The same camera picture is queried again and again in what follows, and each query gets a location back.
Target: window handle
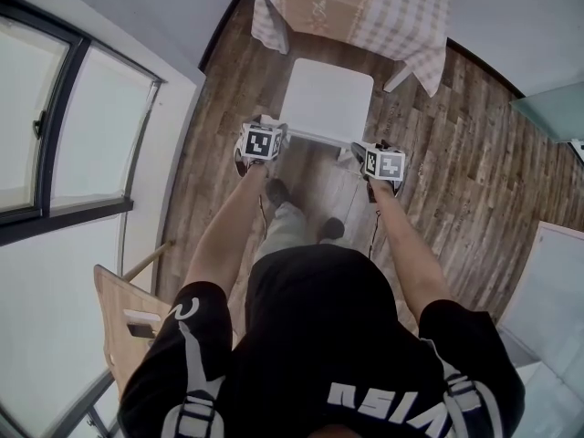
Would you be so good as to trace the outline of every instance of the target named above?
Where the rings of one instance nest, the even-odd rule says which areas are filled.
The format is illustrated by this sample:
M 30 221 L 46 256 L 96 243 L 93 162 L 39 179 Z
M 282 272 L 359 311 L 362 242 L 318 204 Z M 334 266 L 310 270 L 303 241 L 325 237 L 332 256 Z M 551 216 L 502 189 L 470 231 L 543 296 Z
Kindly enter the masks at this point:
M 38 116 L 38 120 L 33 121 L 33 132 L 35 133 L 36 139 L 40 140 L 40 137 L 43 135 L 43 124 L 45 123 L 45 115 L 47 114 L 46 110 L 41 110 L 40 115 Z

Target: white stool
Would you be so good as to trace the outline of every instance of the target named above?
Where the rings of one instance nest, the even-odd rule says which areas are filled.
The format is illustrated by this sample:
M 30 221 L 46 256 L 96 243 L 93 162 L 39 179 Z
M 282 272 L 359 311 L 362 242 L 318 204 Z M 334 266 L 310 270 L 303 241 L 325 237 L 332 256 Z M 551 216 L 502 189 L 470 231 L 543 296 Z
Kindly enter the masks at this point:
M 373 78 L 326 63 L 294 62 L 280 121 L 288 134 L 350 149 L 363 140 Z

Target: window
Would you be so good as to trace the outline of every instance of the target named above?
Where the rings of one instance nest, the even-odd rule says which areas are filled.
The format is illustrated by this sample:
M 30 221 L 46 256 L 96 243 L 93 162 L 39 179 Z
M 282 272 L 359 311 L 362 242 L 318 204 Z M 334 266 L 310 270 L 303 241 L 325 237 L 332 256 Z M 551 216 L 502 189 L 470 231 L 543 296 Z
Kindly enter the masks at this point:
M 0 245 L 132 208 L 161 83 L 75 27 L 0 0 Z

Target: floor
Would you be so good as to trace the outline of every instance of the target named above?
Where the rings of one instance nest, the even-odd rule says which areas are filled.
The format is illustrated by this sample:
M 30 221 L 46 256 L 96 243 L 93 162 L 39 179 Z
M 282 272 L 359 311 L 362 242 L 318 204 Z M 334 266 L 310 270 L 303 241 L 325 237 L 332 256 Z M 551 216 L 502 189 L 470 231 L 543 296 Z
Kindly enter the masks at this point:
M 392 93 L 383 83 L 400 62 L 325 38 L 292 34 L 287 56 L 251 38 L 254 0 L 242 0 L 206 70 L 184 143 L 164 239 L 176 245 L 161 260 L 157 295 L 172 301 L 193 250 L 238 183 L 233 145 L 243 120 L 277 116 L 294 60 L 327 62 L 373 76 L 366 141 L 404 150 L 408 170 L 400 201 L 439 256 L 457 300 L 497 320 L 521 275 L 539 220 L 584 230 L 584 167 L 565 144 L 552 144 L 509 107 L 513 95 L 482 69 L 448 49 L 442 84 L 428 98 L 409 77 Z M 313 229 L 336 216 L 354 247 L 367 254 L 375 226 L 365 182 L 336 162 L 337 149 L 293 139 L 277 174 Z M 268 209 L 268 221 L 273 210 Z M 261 242 L 258 213 L 229 300 L 238 335 L 252 255 Z M 372 260 L 390 281 L 401 322 L 415 331 L 397 285 L 390 248 L 377 233 Z

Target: black and white marker cube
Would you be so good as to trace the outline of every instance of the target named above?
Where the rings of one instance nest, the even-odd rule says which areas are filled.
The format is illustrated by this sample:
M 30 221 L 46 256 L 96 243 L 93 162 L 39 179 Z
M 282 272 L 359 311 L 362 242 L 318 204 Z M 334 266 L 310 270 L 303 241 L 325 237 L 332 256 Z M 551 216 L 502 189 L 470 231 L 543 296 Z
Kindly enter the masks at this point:
M 271 161 L 279 153 L 286 133 L 285 124 L 263 122 L 264 115 L 242 125 L 244 140 L 241 155 Z
M 365 173 L 379 180 L 401 182 L 405 169 L 405 154 L 368 148 L 365 154 Z

